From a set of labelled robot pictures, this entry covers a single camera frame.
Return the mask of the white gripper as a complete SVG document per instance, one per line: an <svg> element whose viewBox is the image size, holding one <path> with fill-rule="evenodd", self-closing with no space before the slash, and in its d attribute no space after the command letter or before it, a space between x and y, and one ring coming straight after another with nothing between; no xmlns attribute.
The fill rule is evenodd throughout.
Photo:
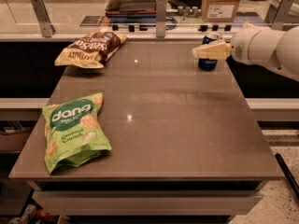
<svg viewBox="0 0 299 224"><path fill-rule="evenodd" d="M232 52L235 61L252 65L249 58L249 48L253 38L261 32L261 29L252 23L243 23L243 29L232 36L230 45L224 40L216 40L204 44L192 50L192 55L198 59L226 60Z"/></svg>

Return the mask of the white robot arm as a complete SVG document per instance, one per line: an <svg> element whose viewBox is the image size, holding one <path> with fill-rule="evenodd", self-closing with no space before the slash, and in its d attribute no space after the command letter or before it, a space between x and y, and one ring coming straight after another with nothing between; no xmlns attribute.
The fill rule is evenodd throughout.
<svg viewBox="0 0 299 224"><path fill-rule="evenodd" d="M273 30L247 23L230 42L212 41L192 50L197 59L225 60L260 65L278 75L299 81L299 27L289 31Z"/></svg>

